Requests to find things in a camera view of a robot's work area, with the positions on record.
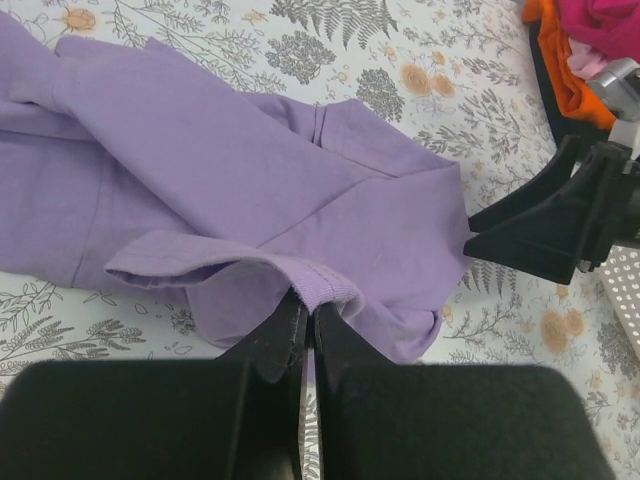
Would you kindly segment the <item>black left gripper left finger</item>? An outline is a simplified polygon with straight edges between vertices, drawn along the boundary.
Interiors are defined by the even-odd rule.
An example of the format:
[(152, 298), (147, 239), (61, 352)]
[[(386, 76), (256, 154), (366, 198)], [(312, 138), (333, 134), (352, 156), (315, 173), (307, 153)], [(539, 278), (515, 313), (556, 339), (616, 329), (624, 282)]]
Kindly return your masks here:
[(5, 479), (298, 479), (307, 308), (215, 359), (54, 361), (1, 402)]

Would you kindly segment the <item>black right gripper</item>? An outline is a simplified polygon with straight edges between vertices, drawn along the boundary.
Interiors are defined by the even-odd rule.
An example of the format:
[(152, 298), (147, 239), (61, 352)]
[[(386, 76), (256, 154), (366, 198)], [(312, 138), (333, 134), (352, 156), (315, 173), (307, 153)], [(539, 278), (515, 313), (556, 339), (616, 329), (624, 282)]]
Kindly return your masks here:
[(569, 136), (529, 182), (469, 218), (464, 254), (560, 284), (639, 248), (639, 158)]

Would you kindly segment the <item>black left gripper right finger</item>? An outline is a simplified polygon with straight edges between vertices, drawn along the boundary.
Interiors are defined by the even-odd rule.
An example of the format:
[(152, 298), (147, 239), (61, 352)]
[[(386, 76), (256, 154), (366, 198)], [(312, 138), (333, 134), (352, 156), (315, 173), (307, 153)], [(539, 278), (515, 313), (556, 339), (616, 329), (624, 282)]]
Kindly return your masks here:
[(327, 479), (610, 479), (581, 400), (535, 365), (399, 365), (313, 316)]

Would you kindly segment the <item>purple t shirt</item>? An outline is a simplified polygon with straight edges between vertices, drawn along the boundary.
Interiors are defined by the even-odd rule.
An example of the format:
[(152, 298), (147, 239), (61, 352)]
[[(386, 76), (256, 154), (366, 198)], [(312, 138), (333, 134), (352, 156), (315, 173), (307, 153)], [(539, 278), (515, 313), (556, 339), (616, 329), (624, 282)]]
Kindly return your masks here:
[(1, 17), (1, 268), (185, 303), (228, 348), (294, 291), (390, 360), (468, 266), (459, 165), (356, 100), (238, 92), (185, 56)]

